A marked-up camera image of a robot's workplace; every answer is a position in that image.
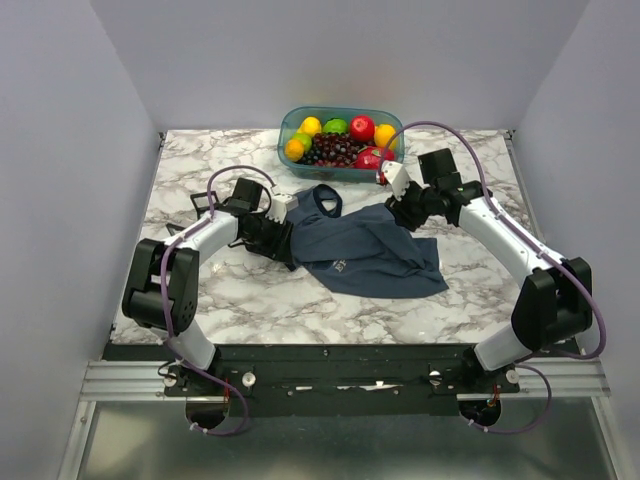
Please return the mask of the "yellow lemon right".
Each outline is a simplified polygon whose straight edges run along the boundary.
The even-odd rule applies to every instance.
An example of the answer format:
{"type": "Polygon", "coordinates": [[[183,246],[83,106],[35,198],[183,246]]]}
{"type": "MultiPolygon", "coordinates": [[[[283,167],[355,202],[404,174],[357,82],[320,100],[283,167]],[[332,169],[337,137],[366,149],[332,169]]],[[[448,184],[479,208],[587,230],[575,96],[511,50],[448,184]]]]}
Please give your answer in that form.
{"type": "Polygon", "coordinates": [[[374,143],[376,147],[387,147],[389,150],[394,150],[397,145],[397,140],[391,139],[396,134],[396,129],[390,124],[379,124],[375,127],[374,143]]]}

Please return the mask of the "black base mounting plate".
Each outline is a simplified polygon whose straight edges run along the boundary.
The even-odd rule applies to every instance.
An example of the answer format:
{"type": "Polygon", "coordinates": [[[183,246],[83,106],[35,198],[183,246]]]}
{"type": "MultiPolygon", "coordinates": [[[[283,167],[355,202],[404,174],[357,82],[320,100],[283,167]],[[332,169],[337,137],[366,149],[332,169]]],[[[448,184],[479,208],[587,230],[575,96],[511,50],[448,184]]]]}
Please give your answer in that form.
{"type": "Polygon", "coordinates": [[[467,344],[241,345],[219,348],[198,373],[164,347],[113,345],[99,361],[159,361],[168,392],[217,396],[220,401],[169,401],[184,405],[200,424],[244,417],[350,417],[469,415],[495,419],[503,393],[519,391],[521,363],[479,375],[468,370],[467,344]]]}

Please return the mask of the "yellow lemon left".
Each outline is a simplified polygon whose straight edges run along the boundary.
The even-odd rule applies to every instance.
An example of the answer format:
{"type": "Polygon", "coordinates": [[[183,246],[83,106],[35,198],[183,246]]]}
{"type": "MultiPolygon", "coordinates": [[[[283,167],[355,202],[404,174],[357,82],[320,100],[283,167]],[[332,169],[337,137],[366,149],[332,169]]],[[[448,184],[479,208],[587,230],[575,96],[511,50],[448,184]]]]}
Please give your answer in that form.
{"type": "Polygon", "coordinates": [[[309,137],[314,137],[316,134],[319,134],[323,131],[322,122],[314,116],[306,117],[300,124],[298,128],[298,132],[308,135],[309,137]]]}

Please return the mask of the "red pomegranate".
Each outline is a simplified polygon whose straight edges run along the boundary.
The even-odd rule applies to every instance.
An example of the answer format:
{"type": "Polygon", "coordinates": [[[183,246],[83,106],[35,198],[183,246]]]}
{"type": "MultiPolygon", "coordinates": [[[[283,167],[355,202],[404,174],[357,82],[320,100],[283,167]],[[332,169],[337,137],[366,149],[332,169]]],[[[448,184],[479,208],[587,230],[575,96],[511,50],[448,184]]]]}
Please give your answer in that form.
{"type": "Polygon", "coordinates": [[[358,151],[353,165],[356,169],[376,170],[382,161],[394,161],[393,150],[376,146],[367,146],[358,151]]]}

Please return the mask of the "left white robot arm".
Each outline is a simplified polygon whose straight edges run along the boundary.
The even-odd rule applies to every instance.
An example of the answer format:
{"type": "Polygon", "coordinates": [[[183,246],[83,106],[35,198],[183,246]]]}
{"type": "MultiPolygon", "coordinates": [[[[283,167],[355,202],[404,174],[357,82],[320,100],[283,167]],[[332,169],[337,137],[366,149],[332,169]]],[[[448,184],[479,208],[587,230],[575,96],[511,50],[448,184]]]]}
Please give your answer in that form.
{"type": "Polygon", "coordinates": [[[236,246],[291,265],[293,224],[287,214],[297,204],[293,195],[241,178],[229,198],[216,201],[189,227],[136,245],[122,312],[191,365],[187,382],[197,393],[214,393],[222,380],[220,368],[212,364],[216,346],[195,321],[201,265],[219,250],[236,246]]]}

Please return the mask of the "green lime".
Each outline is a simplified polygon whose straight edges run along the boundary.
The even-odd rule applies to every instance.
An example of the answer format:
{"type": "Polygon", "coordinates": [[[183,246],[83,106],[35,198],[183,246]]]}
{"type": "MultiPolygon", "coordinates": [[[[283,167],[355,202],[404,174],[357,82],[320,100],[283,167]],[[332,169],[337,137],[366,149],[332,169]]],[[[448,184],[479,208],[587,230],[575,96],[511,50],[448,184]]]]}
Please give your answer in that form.
{"type": "Polygon", "coordinates": [[[344,134],[349,131],[349,124],[342,118],[331,118],[322,127],[325,134],[344,134]]]}

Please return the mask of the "light green fruit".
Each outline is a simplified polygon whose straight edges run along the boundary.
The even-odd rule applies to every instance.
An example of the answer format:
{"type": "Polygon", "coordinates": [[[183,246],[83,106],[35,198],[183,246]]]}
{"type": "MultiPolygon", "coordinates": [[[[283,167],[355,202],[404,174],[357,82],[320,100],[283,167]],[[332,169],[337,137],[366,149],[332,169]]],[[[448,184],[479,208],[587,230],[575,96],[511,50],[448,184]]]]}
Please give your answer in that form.
{"type": "Polygon", "coordinates": [[[295,133],[293,139],[298,140],[304,147],[304,151],[308,152],[312,147],[312,138],[305,133],[295,133]]]}

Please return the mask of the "teal plastic fruit container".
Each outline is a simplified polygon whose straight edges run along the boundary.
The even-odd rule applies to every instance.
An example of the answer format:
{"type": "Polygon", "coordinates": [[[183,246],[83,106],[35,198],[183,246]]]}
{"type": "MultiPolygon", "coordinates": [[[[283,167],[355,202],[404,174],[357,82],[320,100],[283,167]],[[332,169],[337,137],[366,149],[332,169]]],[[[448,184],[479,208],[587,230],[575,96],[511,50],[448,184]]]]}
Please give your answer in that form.
{"type": "Polygon", "coordinates": [[[303,179],[374,183],[380,157],[404,161],[401,126],[381,110],[298,107],[281,122],[278,157],[303,179]]]}

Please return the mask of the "orange fruit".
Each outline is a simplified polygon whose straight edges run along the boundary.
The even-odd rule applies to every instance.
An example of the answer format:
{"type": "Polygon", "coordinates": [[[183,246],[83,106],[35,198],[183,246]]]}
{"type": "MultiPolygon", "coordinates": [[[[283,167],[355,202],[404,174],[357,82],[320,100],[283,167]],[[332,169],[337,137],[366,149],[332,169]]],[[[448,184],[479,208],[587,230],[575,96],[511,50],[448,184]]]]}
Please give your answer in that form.
{"type": "Polygon", "coordinates": [[[284,147],[284,154],[287,159],[297,163],[305,154],[305,145],[299,139],[292,138],[286,143],[284,147]]]}

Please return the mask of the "aluminium rail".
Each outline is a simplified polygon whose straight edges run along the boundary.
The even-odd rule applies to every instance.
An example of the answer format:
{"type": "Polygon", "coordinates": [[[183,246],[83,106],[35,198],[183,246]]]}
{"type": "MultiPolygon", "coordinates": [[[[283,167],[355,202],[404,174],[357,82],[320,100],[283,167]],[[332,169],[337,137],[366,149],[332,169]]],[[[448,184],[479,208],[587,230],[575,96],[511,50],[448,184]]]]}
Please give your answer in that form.
{"type": "MultiPolygon", "coordinates": [[[[220,401],[222,397],[196,396],[185,390],[168,392],[158,375],[159,361],[95,361],[86,368],[81,387],[82,401],[220,401]]],[[[534,358],[517,368],[519,391],[503,393],[503,399],[542,399],[543,381],[551,386],[554,398],[609,397],[611,389],[598,360],[577,361],[566,358],[534,358]]]]}

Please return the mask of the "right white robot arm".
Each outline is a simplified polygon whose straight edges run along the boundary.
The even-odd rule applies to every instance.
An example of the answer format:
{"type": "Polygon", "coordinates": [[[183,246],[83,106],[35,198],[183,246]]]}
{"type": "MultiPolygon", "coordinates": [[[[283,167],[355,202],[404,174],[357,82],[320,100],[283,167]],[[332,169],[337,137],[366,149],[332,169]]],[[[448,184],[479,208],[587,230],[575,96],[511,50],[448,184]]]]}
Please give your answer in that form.
{"type": "Polygon", "coordinates": [[[423,181],[410,178],[398,162],[382,163],[378,180],[390,186],[385,205],[396,223],[410,231],[433,216],[465,231],[483,245],[520,288],[509,325],[476,344],[460,367],[460,379],[480,392],[496,380],[496,370],[588,330],[591,268],[548,249],[517,224],[483,184],[465,182],[448,149],[419,156],[423,181]]]}

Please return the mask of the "dark grape bunch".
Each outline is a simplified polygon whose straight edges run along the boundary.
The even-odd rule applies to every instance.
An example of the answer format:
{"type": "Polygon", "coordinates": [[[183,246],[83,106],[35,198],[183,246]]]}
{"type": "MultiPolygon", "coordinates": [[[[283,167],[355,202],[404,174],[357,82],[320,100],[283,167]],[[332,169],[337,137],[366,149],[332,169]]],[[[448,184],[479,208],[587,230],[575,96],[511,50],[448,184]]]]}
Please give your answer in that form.
{"type": "Polygon", "coordinates": [[[358,151],[369,146],[358,142],[348,133],[316,134],[312,138],[311,149],[304,154],[298,164],[315,167],[352,168],[358,151]]]}

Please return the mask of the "yellow lemon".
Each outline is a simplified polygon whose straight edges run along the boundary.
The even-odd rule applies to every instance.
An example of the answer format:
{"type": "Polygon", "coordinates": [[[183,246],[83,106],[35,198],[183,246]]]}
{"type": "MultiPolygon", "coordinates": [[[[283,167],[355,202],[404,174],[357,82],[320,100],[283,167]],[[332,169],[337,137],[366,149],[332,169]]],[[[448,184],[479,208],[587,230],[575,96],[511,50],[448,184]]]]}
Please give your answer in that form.
{"type": "Polygon", "coordinates": [[[314,137],[316,134],[319,134],[323,131],[322,122],[314,116],[306,117],[300,124],[298,128],[298,132],[308,135],[309,137],[314,137]]]}
{"type": "Polygon", "coordinates": [[[397,145],[397,140],[391,139],[396,134],[396,129],[390,124],[379,124],[375,127],[374,143],[376,147],[387,147],[389,150],[394,150],[397,145]]]}

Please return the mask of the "blue printed tank top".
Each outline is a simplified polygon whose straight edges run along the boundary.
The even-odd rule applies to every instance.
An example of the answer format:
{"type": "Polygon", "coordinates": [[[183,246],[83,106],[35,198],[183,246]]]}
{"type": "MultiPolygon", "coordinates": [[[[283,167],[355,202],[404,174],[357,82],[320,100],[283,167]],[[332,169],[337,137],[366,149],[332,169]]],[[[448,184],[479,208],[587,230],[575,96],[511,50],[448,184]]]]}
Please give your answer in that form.
{"type": "Polygon", "coordinates": [[[448,289],[437,240],[415,238],[381,203],[344,215],[343,200],[319,184],[295,193],[291,271],[305,268],[333,293],[365,298],[426,298],[448,289]]]}

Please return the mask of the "red apple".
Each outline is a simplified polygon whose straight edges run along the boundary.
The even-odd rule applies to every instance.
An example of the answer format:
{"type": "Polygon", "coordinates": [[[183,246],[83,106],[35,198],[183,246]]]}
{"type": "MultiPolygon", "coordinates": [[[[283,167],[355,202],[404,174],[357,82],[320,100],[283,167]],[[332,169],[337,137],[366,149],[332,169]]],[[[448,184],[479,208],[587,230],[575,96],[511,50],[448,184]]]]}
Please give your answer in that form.
{"type": "Polygon", "coordinates": [[[352,139],[367,143],[375,136],[375,122],[367,115],[357,115],[349,124],[349,135],[352,139]]]}

